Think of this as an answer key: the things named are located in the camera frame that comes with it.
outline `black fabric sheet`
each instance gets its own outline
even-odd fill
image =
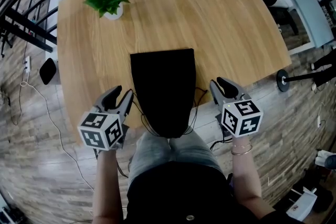
[[[195,95],[194,50],[132,54],[131,67],[139,105],[151,128],[167,138],[183,135]]]

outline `jeans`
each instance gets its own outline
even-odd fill
[[[223,173],[216,157],[194,131],[169,140],[146,131],[137,141],[130,167],[129,186],[140,174],[171,161],[205,165]]]

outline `bracelet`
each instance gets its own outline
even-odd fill
[[[231,154],[234,155],[234,156],[245,155],[245,154],[249,153],[252,150],[253,146],[252,145],[250,145],[250,146],[251,146],[251,148],[247,152],[244,152],[244,153],[235,153],[235,152],[231,151]]]
[[[251,146],[251,143],[248,143],[247,145],[243,145],[243,146],[237,146],[237,145],[233,145],[234,147],[242,147],[242,148],[246,148],[247,146]]]

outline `person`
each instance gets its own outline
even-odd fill
[[[145,132],[130,165],[126,223],[301,223],[261,197],[247,136],[233,137],[233,191],[215,156],[192,131],[166,139]],[[98,155],[93,224],[121,223],[115,151]]]
[[[313,84],[311,86],[311,89],[314,91],[317,87],[327,83],[334,77],[336,77],[336,50],[332,50],[330,53],[328,53],[326,56],[323,56],[316,62],[311,64],[311,70],[317,70],[320,67],[326,66],[326,65],[332,65],[331,67],[324,69],[323,71],[316,72],[316,74],[313,77]]]

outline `wooden table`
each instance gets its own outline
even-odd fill
[[[99,19],[83,0],[59,4],[59,68],[74,130],[100,94],[117,85],[122,95],[134,89],[130,54],[136,52],[193,48],[196,84],[202,89],[218,76],[247,86],[291,64],[262,0],[130,2],[115,21]],[[211,99],[208,93],[204,102]],[[141,125],[135,106],[126,124]]]

